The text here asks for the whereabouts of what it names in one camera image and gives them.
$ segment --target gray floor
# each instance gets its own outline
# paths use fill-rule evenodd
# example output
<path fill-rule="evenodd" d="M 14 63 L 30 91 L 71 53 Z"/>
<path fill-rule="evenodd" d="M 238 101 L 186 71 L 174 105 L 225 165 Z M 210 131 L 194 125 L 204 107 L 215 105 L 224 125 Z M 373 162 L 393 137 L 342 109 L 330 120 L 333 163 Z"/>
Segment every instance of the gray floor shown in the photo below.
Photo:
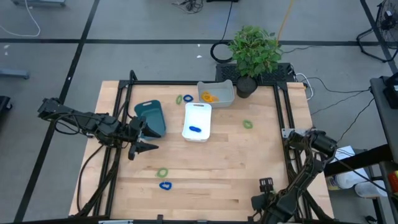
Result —
<path fill-rule="evenodd" d="M 171 6 L 171 2 L 173 0 L 101 0 L 88 38 L 219 39 L 222 36 L 228 2 L 205 3 L 202 12 L 194 15 L 184 14 Z M 68 0 L 65 8 L 34 6 L 32 14 L 42 28 L 40 38 L 79 39 L 92 3 L 93 0 Z M 372 13 L 377 11 L 378 3 L 368 1 Z M 288 5 L 288 0 L 241 0 L 233 5 L 226 38 L 232 38 L 245 24 L 277 32 Z M 5 0 L 0 2 L 0 25 L 23 34 L 36 32 L 25 8 Z M 282 40 L 355 40 L 356 35 L 368 28 L 370 25 L 359 1 L 296 0 Z M 0 38 L 11 37 L 0 30 Z M 366 40 L 376 38 L 372 34 Z M 60 94 L 77 44 L 0 44 L 0 47 L 0 67 L 31 72 L 30 80 L 0 78 L 0 95 L 12 97 L 14 103 L 0 132 L 3 180 L 0 223 L 4 223 L 14 219 L 48 127 L 48 123 L 36 118 L 36 111 L 43 98 Z M 214 80 L 216 62 L 210 57 L 210 47 L 206 44 L 86 44 L 65 104 L 93 111 L 101 82 L 125 79 L 130 69 L 136 71 L 140 80 Z M 294 47 L 297 46 L 283 46 L 283 49 Z M 367 49 L 382 56 L 380 47 Z M 217 54 L 227 57 L 228 51 L 218 49 Z M 284 55 L 282 61 L 292 63 L 296 72 L 320 77 L 334 90 L 367 89 L 370 78 L 392 74 L 388 64 L 365 56 L 358 47 L 296 50 Z M 308 102 L 311 112 L 348 96 L 327 92 L 317 80 L 311 80 L 311 84 L 315 92 Z M 331 137 L 339 138 L 371 97 L 370 93 L 362 93 L 319 112 L 313 116 L 313 123 Z M 373 103 L 341 144 L 364 149 L 385 141 Z M 25 220 L 67 216 L 85 143 L 80 136 L 54 135 Z M 363 223 L 365 215 L 374 215 L 371 201 L 358 198 L 352 189 L 330 192 L 330 196 L 335 217 L 342 221 Z M 384 206 L 384 210 L 388 223 L 393 223 L 389 207 Z"/>

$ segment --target wooden table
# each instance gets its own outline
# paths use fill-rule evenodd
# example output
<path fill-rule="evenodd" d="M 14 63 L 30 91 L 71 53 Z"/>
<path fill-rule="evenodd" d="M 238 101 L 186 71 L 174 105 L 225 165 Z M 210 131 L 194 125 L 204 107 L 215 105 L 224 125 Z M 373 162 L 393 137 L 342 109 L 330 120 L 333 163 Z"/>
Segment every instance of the wooden table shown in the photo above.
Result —
<path fill-rule="evenodd" d="M 103 82 L 96 113 L 112 112 L 117 87 L 116 81 Z M 295 127 L 311 128 L 303 85 L 288 83 L 288 87 Z M 175 103 L 179 94 L 191 94 L 198 99 L 195 85 L 133 86 L 129 113 L 135 114 L 134 106 L 138 103 L 159 100 L 167 134 L 151 141 L 159 149 L 139 154 L 134 161 L 127 158 L 128 148 L 123 149 L 111 218 L 155 220 L 163 214 L 165 220 L 247 220 L 254 213 L 250 198 L 260 194 L 259 179 L 272 177 L 276 190 L 288 184 L 272 87 L 259 86 L 249 98 L 236 97 L 229 108 L 213 109 L 211 135 L 205 143 L 188 142 L 182 137 L 185 107 Z M 244 129 L 244 119 L 251 120 L 254 127 Z M 98 147 L 97 140 L 89 139 L 83 161 Z M 98 186 L 104 151 L 84 171 L 81 206 Z M 169 169 L 165 178 L 173 183 L 169 191 L 159 188 L 163 180 L 155 174 L 161 167 Z M 308 190 L 325 213 L 333 217 L 325 176 L 319 174 Z M 75 192 L 70 214 L 76 212 Z"/>

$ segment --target green leaves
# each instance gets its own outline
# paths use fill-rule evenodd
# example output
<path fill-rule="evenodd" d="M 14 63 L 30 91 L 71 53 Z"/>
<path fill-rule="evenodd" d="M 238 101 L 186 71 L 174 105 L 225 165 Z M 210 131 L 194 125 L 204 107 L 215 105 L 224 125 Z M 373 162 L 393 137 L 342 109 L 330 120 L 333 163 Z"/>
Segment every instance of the green leaves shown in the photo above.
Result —
<path fill-rule="evenodd" d="M 242 76 L 256 77 L 277 68 L 281 51 L 273 36 L 274 32 L 268 34 L 266 30 L 253 26 L 244 26 L 236 33 L 234 40 L 229 43 L 229 49 Z"/>

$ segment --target blue object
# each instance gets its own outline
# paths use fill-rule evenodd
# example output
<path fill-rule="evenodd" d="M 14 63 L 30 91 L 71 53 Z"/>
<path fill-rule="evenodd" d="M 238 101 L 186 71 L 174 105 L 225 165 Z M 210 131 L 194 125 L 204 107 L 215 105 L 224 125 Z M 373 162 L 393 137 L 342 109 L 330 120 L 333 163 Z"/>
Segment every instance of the blue object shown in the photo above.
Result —
<path fill-rule="evenodd" d="M 201 129 L 200 128 L 197 128 L 197 127 L 194 127 L 194 126 L 189 126 L 189 130 L 191 130 L 191 131 L 196 131 L 196 132 L 201 132 Z"/>
<path fill-rule="evenodd" d="M 193 96 L 191 96 L 191 95 L 185 95 L 185 96 L 184 96 L 184 101 L 185 101 L 185 102 L 189 103 L 189 102 L 191 102 L 192 100 L 193 100 Z"/>
<path fill-rule="evenodd" d="M 134 111 L 137 116 L 145 116 L 147 118 L 148 126 L 157 132 L 162 137 L 166 134 L 166 123 L 164 121 L 162 105 L 159 100 L 151 100 L 143 103 L 139 103 L 134 107 Z M 145 140 L 153 140 L 157 138 L 144 136 L 141 134 L 141 138 Z"/>
<path fill-rule="evenodd" d="M 163 190 L 170 190 L 172 188 L 172 183 L 169 181 L 165 181 L 159 184 L 159 187 Z"/>

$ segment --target green ring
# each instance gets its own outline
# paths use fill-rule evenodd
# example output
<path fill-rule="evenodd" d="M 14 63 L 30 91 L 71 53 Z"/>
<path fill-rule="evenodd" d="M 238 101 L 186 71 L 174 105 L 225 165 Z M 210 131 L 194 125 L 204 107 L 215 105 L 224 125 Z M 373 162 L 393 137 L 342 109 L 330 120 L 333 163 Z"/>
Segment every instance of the green ring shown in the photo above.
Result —
<path fill-rule="evenodd" d="M 179 95 L 179 96 L 177 97 L 177 99 L 175 99 L 175 103 L 178 104 L 178 105 L 180 105 L 181 102 L 182 102 L 182 95 Z"/>
<path fill-rule="evenodd" d="M 251 128 L 253 128 L 253 123 L 251 121 L 245 119 L 245 120 L 243 120 L 243 126 L 246 129 L 251 129 Z"/>
<path fill-rule="evenodd" d="M 160 169 L 157 171 L 156 176 L 157 176 L 157 177 L 160 177 L 160 178 L 164 178 L 164 177 L 167 176 L 168 173 L 169 173 L 169 170 L 166 169 L 166 168 L 164 168 L 164 167 L 162 167 L 162 168 L 160 168 Z"/>

